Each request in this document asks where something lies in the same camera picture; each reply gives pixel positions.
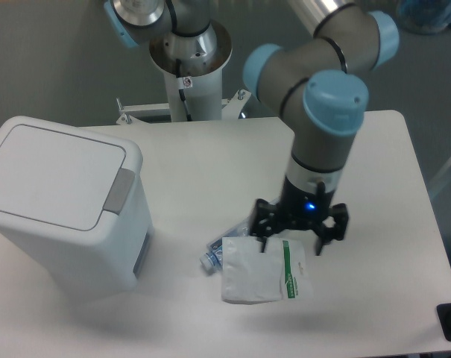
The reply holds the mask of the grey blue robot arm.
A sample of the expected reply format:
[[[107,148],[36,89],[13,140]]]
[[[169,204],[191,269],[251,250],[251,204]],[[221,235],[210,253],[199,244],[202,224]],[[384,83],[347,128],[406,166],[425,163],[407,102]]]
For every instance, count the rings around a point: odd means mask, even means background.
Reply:
[[[259,199],[248,222],[265,241],[284,230],[311,230],[315,252],[344,238],[344,204],[333,204],[342,170],[368,105],[357,77],[390,60],[400,43],[394,20],[364,12],[353,1],[293,1],[312,40],[291,51],[261,45],[247,58],[248,91],[294,133],[282,192],[276,204]],[[143,43],[163,72],[171,119],[222,117],[221,71],[232,46],[207,1],[106,1],[106,14],[128,47]]]

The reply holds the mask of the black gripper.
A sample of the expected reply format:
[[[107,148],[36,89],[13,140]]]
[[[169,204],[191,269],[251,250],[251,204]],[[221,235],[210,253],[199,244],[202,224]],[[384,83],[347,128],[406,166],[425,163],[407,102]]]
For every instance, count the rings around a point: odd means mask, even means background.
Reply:
[[[257,199],[250,215],[250,235],[261,243],[264,253],[268,238],[283,230],[313,230],[316,235],[315,255],[320,256],[324,246],[331,241],[344,239],[348,210],[344,203],[330,207],[335,190],[327,192],[326,185],[319,183],[312,192],[303,191],[287,177],[277,204]],[[328,227],[324,221],[333,220]]]

